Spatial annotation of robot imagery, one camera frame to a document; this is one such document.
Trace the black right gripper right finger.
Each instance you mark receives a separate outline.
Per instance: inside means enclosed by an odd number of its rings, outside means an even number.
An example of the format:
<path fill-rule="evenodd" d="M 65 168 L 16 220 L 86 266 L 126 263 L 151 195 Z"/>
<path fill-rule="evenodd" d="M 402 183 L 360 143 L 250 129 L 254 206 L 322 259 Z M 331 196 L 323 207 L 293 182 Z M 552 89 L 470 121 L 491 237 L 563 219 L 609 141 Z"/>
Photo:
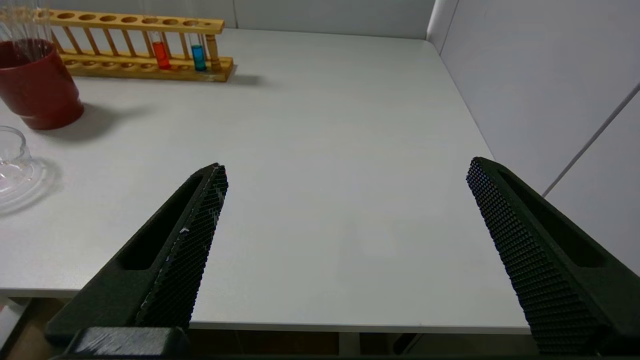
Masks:
<path fill-rule="evenodd" d="M 474 157 L 466 182 L 538 352 L 637 357 L 639 277 L 502 164 Z"/>

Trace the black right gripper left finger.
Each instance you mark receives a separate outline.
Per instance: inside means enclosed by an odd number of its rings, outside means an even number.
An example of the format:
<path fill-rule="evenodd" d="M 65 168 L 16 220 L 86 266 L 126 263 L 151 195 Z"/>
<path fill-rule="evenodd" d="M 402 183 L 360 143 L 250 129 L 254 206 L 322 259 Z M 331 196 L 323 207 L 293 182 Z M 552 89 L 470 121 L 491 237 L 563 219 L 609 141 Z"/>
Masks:
<path fill-rule="evenodd" d="M 229 183 L 215 162 L 190 175 L 48 322 L 66 346 L 92 327 L 189 328 Z"/>

